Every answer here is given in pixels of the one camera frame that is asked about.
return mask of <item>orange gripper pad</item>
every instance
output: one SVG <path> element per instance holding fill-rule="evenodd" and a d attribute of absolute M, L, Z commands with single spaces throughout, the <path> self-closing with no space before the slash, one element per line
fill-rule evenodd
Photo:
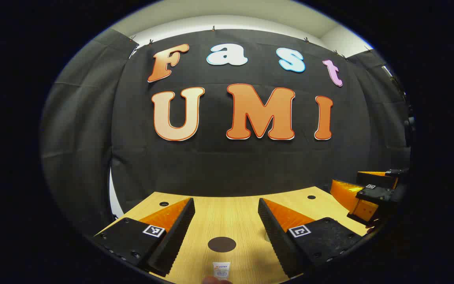
<path fill-rule="evenodd" d="M 272 202 L 270 200 L 267 200 L 266 198 L 263 198 L 263 200 L 267 204 L 267 207 L 269 207 L 269 209 L 271 210 L 281 228 L 283 228 L 284 232 L 287 232 L 289 228 L 305 225 L 314 221 L 308 216 L 300 214 L 299 212 L 296 212 L 283 205 L 279 205 L 276 202 Z"/>
<path fill-rule="evenodd" d="M 350 214 L 353 214 L 359 201 L 355 196 L 357 195 L 357 192 L 362 189 L 364 189 L 364 187 L 361 185 L 354 185 L 352 183 L 333 179 L 330 187 L 330 194 L 340 203 L 340 205 L 348 209 Z"/>
<path fill-rule="evenodd" d="M 385 176 L 385 172 L 361 172 L 361 173 L 373 174 L 375 176 Z"/>
<path fill-rule="evenodd" d="M 187 205 L 189 199 L 190 198 L 186 198 L 182 201 L 174 203 L 169 207 L 150 214 L 141 219 L 140 222 L 164 228 L 166 229 L 166 232 L 169 232 L 176 219 L 178 219 L 178 216 L 180 216 L 180 213 L 182 213 L 185 205 Z"/>

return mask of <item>cream tube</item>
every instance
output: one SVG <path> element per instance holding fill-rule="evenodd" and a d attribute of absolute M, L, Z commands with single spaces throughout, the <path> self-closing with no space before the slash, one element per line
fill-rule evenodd
<path fill-rule="evenodd" d="M 229 278 L 230 262 L 213 262 L 213 276 L 218 280 L 227 280 Z"/>

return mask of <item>black fabric backdrop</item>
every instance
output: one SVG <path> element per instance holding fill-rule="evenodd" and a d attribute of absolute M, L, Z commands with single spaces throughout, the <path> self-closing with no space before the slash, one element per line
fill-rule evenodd
<path fill-rule="evenodd" d="M 190 49 L 171 67 L 169 77 L 148 83 L 153 54 L 187 43 Z M 209 65 L 210 48 L 236 43 L 248 62 L 242 66 Z M 279 66 L 276 49 L 286 47 L 304 56 L 306 70 L 286 71 Z M 322 61 L 339 69 L 341 88 L 331 81 Z M 151 193 L 192 196 L 252 196 L 319 186 L 327 190 L 332 178 L 355 181 L 359 170 L 384 171 L 409 166 L 404 146 L 403 120 L 407 111 L 402 97 L 381 74 L 381 59 L 364 52 L 346 61 L 323 47 L 305 41 L 253 30 L 216 30 L 182 34 L 137 50 L 121 74 L 112 116 L 112 178 L 124 212 Z M 293 140 L 259 139 L 251 125 L 247 140 L 229 140 L 233 99 L 227 86 L 254 86 L 265 103 L 277 87 L 292 89 Z M 153 126 L 157 92 L 175 92 L 170 121 L 184 123 L 181 90 L 203 87 L 199 127 L 193 137 L 170 142 Z M 317 141 L 317 95 L 333 100 L 330 140 Z"/>
<path fill-rule="evenodd" d="M 96 36 L 62 70 L 43 109 L 45 178 L 58 206 L 86 234 L 113 221 L 108 194 L 113 100 L 135 47 L 112 29 Z"/>

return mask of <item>white wall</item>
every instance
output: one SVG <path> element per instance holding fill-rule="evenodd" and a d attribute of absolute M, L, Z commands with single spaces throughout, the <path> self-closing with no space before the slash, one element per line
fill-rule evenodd
<path fill-rule="evenodd" d="M 113 187 L 112 169 L 110 169 L 110 204 L 112 206 L 113 214 L 115 214 L 117 217 L 120 217 L 124 214 L 124 212 L 122 212 L 122 208 L 120 207 L 119 199 L 115 194 L 115 188 Z"/>
<path fill-rule="evenodd" d="M 342 25 L 338 25 L 326 33 L 321 41 L 330 50 L 337 50 L 337 53 L 346 57 L 366 51 L 365 47 L 372 49 L 371 45 Z"/>
<path fill-rule="evenodd" d="M 215 30 L 249 29 L 285 34 L 302 40 L 307 37 L 310 43 L 327 48 L 322 40 L 304 31 L 258 18 L 231 15 L 201 16 L 165 23 L 133 35 L 135 36 L 133 40 L 139 43 L 138 49 L 143 45 L 147 45 L 150 39 L 157 41 L 179 34 L 211 30 L 213 26 L 215 26 Z"/>
<path fill-rule="evenodd" d="M 165 23 L 209 15 L 264 19 L 316 37 L 337 26 L 333 19 L 298 0 L 160 0 L 128 15 L 112 28 L 131 36 Z"/>

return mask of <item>wooden table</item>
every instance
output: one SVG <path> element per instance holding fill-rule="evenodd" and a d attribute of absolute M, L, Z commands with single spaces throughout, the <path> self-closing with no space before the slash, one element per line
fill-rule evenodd
<path fill-rule="evenodd" d="M 213 262 L 231 263 L 229 281 L 234 284 L 279 284 L 288 280 L 270 242 L 265 239 L 264 225 L 257 212 L 261 197 L 315 220 L 331 217 L 360 235 L 367 232 L 364 225 L 346 217 L 348 211 L 333 196 L 317 187 L 244 197 L 182 196 L 154 192 L 121 218 L 139 220 L 164 208 L 159 205 L 161 202 L 171 205 L 188 197 L 194 198 L 196 213 L 171 272 L 161 277 L 176 284 L 200 284 L 205 276 L 213 274 Z M 209 240 L 214 237 L 229 237 L 236 241 L 236 247 L 230 252 L 214 252 L 208 247 Z"/>

